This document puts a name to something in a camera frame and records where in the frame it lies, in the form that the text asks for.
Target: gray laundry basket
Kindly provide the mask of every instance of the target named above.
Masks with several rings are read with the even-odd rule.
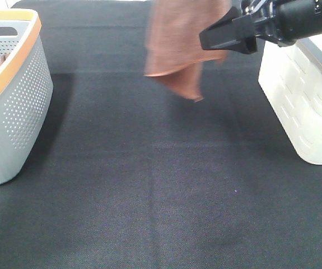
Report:
[[[0,184],[22,168],[43,125],[53,90],[39,37],[41,23],[32,10],[0,11]]]

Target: white plastic container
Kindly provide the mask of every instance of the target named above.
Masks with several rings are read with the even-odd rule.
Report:
[[[43,125],[53,90],[32,10],[0,10],[0,27],[17,34],[0,36],[0,184],[22,168]]]
[[[259,83],[298,155],[322,165],[322,35],[266,42]]]

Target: white basket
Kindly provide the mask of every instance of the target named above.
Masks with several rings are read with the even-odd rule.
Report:
[[[43,125],[53,84],[32,10],[0,11],[0,27],[17,35],[0,36],[0,184],[21,170]]]
[[[322,164],[322,35],[279,48],[267,42],[259,83],[298,155]]]

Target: black fabric surface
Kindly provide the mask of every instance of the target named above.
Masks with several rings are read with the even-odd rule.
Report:
[[[0,186],[0,268],[322,268],[322,166],[265,98],[261,53],[207,63],[194,104],[142,76],[149,2],[16,7],[39,12],[54,94]]]

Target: orange cloth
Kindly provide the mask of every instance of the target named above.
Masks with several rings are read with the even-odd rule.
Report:
[[[199,33],[225,15],[229,7],[228,0],[156,0],[146,38],[144,75],[184,98],[202,99],[202,62],[222,62],[227,52],[202,50]]]

